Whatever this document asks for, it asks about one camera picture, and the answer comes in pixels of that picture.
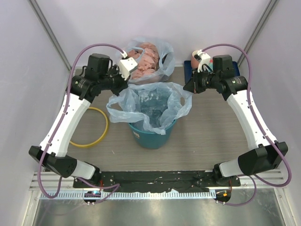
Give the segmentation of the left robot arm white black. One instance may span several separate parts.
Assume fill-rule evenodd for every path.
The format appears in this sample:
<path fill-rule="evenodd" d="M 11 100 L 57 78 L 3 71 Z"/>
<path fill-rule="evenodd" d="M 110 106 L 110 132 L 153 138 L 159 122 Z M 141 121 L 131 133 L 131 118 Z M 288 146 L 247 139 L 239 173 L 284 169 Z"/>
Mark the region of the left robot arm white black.
<path fill-rule="evenodd" d="M 29 155 L 42 167 L 67 178 L 80 177 L 88 187 L 100 183 L 98 167 L 67 155 L 71 137 L 85 111 L 103 90 L 114 95 L 128 87 L 130 74 L 137 68 L 137 62 L 124 57 L 116 65 L 109 56 L 91 54 L 80 75 L 71 79 L 69 93 L 64 96 L 62 107 L 44 140 L 38 146 L 31 146 Z"/>

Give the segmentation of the light blue plastic bag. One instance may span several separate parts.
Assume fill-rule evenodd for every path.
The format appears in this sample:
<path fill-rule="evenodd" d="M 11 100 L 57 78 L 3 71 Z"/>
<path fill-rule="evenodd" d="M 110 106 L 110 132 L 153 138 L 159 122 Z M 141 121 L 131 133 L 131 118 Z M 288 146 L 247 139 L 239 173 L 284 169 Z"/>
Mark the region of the light blue plastic bag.
<path fill-rule="evenodd" d="M 131 123 L 139 130 L 164 135 L 168 126 L 188 115 L 192 93 L 174 82 L 130 84 L 119 96 L 111 96 L 106 108 L 113 123 Z"/>

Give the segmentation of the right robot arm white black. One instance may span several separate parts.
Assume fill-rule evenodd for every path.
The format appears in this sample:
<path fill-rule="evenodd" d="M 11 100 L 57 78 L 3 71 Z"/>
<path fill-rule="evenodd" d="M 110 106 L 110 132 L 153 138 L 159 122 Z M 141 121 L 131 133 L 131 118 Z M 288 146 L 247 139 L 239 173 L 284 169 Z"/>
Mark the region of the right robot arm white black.
<path fill-rule="evenodd" d="M 198 66 L 192 70 L 191 78 L 183 89 L 194 94 L 215 89 L 221 94 L 240 122 L 249 148 L 248 152 L 234 160 L 216 164 L 213 182 L 223 186 L 232 176 L 252 176 L 277 168 L 288 146 L 286 142 L 278 142 L 266 126 L 252 93 L 247 90 L 246 78 L 235 74 L 232 57 L 210 57 L 201 50 L 195 51 L 193 57 Z"/>

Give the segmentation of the teal trash bin yellow rim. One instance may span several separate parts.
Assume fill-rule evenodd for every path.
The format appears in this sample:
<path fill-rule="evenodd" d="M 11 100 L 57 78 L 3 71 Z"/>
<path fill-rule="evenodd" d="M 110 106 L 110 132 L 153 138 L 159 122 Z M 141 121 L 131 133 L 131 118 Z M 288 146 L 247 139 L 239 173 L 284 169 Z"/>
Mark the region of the teal trash bin yellow rim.
<path fill-rule="evenodd" d="M 165 135 L 140 130 L 136 128 L 132 123 L 129 123 L 128 125 L 131 129 L 134 140 L 139 146 L 147 149 L 159 149 L 164 146 L 169 140 L 176 122 L 177 120 L 174 120 L 173 123 L 166 128 Z"/>

